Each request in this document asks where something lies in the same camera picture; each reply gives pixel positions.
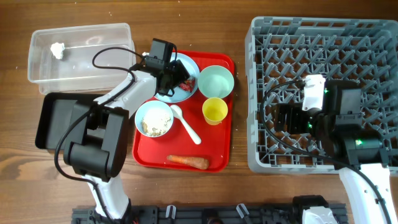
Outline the yellow plastic cup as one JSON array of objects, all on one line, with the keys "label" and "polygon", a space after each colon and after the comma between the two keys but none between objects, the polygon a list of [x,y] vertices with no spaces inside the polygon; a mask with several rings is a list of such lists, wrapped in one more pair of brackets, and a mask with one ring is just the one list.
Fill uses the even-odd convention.
[{"label": "yellow plastic cup", "polygon": [[221,98],[209,98],[202,106],[205,121],[210,125],[218,125],[228,114],[228,105]]}]

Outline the light blue bowl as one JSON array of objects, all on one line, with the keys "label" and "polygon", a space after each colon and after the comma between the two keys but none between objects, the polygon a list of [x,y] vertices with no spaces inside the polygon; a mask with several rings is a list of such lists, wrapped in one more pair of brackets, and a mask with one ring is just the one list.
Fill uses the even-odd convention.
[{"label": "light blue bowl", "polygon": [[144,131],[143,131],[142,125],[141,125],[141,121],[142,121],[144,115],[147,113],[147,111],[148,111],[149,109],[152,109],[152,108],[163,109],[163,110],[168,111],[168,113],[170,114],[170,117],[171,117],[171,119],[172,119],[171,127],[172,127],[172,125],[173,125],[174,116],[173,116],[173,114],[172,114],[172,110],[170,109],[170,106],[169,106],[169,105],[167,105],[166,103],[164,103],[164,102],[162,102],[162,101],[157,101],[157,100],[152,100],[152,101],[145,102],[145,103],[144,103],[143,105],[141,105],[141,106],[139,107],[139,109],[136,111],[136,115],[135,115],[135,118],[134,118],[134,121],[135,121],[135,124],[136,124],[136,129],[137,129],[141,134],[143,134],[144,136],[147,136],[147,135],[144,134]]}]

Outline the rice and peanut leftovers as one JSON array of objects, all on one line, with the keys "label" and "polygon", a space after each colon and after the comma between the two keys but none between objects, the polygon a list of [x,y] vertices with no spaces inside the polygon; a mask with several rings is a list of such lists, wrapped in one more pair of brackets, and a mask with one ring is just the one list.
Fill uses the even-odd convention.
[{"label": "rice and peanut leftovers", "polygon": [[156,108],[149,109],[141,121],[144,134],[151,137],[165,134],[171,124],[172,119],[168,111]]}]

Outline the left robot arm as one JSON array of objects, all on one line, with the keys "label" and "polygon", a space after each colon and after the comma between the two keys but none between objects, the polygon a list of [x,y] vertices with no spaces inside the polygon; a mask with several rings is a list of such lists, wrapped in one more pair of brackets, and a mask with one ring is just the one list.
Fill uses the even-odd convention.
[{"label": "left robot arm", "polygon": [[134,221],[119,175],[126,159],[129,118],[156,94],[173,96],[190,77],[177,59],[176,45],[160,39],[153,39],[149,54],[125,72],[126,78],[109,93],[91,105],[74,106],[71,124],[55,149],[73,167],[73,180],[92,185],[93,219],[103,223]]}]

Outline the mint green bowl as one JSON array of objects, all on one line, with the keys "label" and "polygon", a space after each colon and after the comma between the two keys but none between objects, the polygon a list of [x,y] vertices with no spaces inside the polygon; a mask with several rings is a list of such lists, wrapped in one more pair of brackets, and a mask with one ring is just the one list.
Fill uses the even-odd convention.
[{"label": "mint green bowl", "polygon": [[207,98],[225,98],[233,88],[233,74],[219,65],[206,67],[198,77],[198,89]]}]

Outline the red snack wrapper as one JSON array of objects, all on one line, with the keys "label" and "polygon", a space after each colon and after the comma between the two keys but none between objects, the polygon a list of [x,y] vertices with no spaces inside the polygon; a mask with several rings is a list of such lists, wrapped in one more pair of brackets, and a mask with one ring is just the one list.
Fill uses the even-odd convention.
[{"label": "red snack wrapper", "polygon": [[196,78],[190,77],[181,84],[179,84],[179,88],[186,92],[193,92],[195,88]]}]

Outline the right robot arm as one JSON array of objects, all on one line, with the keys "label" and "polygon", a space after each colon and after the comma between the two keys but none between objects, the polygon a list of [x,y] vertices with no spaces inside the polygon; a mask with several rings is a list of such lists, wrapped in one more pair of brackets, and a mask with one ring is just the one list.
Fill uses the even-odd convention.
[{"label": "right robot arm", "polygon": [[362,127],[359,85],[314,75],[295,81],[301,103],[274,106],[274,128],[309,133],[320,141],[338,171],[356,223],[397,223],[392,201],[389,155],[382,136]]}]

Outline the white tissue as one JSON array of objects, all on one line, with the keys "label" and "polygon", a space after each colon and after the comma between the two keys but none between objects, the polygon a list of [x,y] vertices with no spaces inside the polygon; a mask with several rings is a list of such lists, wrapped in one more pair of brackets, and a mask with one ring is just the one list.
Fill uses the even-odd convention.
[{"label": "white tissue", "polygon": [[50,51],[52,52],[53,56],[61,60],[63,58],[63,51],[65,50],[65,44],[64,43],[54,43],[50,46]]}]

